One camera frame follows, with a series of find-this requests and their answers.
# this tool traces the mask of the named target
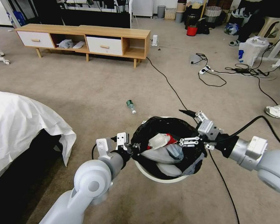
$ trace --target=beige carpet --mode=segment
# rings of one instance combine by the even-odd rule
[[[258,89],[256,78],[222,75],[227,85],[221,88],[206,86],[198,79],[197,72],[204,63],[190,65],[191,52],[206,54],[208,64],[218,71],[238,62],[238,49],[228,46],[235,37],[224,34],[224,27],[211,30],[210,35],[188,37],[183,24],[174,21],[138,21],[141,28],[159,35],[159,45],[171,47],[151,48],[148,57],[168,76],[185,105],[191,110],[203,110],[227,133],[235,132],[263,114],[265,106],[273,105]],[[73,188],[75,171],[91,159],[97,138],[118,132],[133,134],[144,119],[154,115],[178,117],[193,125],[190,117],[178,111],[183,109],[181,103],[148,60],[134,69],[131,61],[114,58],[91,58],[87,63],[85,56],[46,52],[38,58],[35,49],[22,46],[16,33],[7,30],[0,28],[0,46],[11,64],[0,62],[0,91],[46,104],[77,133],[68,167],[57,167],[28,223],[38,223],[59,195]],[[271,64],[265,62],[261,68],[270,70]],[[261,86],[280,103],[280,69],[273,75],[276,80],[261,81]],[[210,74],[202,78],[210,84],[222,83]],[[126,107],[128,99],[135,103],[136,115]],[[268,119],[280,137],[280,119]],[[253,135],[268,139],[269,149],[280,148],[264,121],[257,121],[240,134],[246,140]],[[264,185],[256,172],[242,169],[220,152],[213,152],[213,156],[230,188],[241,223],[280,224],[280,194]],[[130,160],[108,199],[86,210],[84,223],[231,224],[236,223],[236,218],[223,182],[208,157],[197,174],[170,185],[149,180]]]

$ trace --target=gray fabric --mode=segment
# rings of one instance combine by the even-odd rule
[[[157,162],[156,165],[159,168],[159,170],[167,176],[178,177],[182,174],[181,170],[173,164]]]
[[[178,159],[178,160],[180,160],[180,161],[184,158],[183,149],[182,149],[182,147],[180,147],[179,145],[170,144],[170,145],[164,146],[164,148],[167,149],[169,155],[170,155],[172,158]]]
[[[195,166],[196,166],[196,164],[197,164],[200,160],[203,160],[203,158],[204,158],[204,154],[201,153],[201,155],[195,160],[195,162],[194,162],[191,166],[189,166],[189,167],[182,173],[182,176],[183,176],[183,175],[191,175],[191,174],[193,174],[194,171],[195,171]]]
[[[161,163],[174,164],[180,162],[180,160],[172,158],[165,147],[161,147],[158,149],[149,149],[142,152],[141,155],[150,160]]]

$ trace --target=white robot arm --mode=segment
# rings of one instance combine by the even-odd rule
[[[213,121],[199,111],[197,134],[180,140],[180,146],[193,147],[203,143],[206,149],[220,150],[224,157],[235,160],[241,167],[258,172],[258,177],[280,193],[280,150],[268,151],[267,140],[254,136],[250,142],[238,136],[223,134]],[[133,149],[128,134],[118,133],[116,150],[110,152],[111,139],[97,139],[98,160],[83,163],[74,177],[74,188],[63,193],[41,220],[41,224],[82,224],[84,212],[90,204],[99,204],[107,198],[112,180],[124,168]]]

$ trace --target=wooden tv cabinet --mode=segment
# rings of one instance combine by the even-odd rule
[[[40,49],[66,50],[86,54],[110,55],[131,58],[134,68],[141,60],[146,59],[150,48],[150,30],[113,28],[102,26],[59,26],[28,24],[16,29],[23,45],[36,48],[41,58]],[[58,43],[64,39],[74,42],[85,41],[80,49],[60,48]]]

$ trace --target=sandal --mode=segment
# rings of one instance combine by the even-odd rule
[[[236,46],[239,46],[239,45],[240,45],[240,41],[239,40],[231,41],[229,43],[229,46],[233,46],[233,47],[236,47]]]
[[[240,8],[240,9],[233,10],[231,12],[231,14],[235,18],[250,18],[250,16],[251,16],[250,13],[248,13],[248,14],[245,13],[245,8]]]

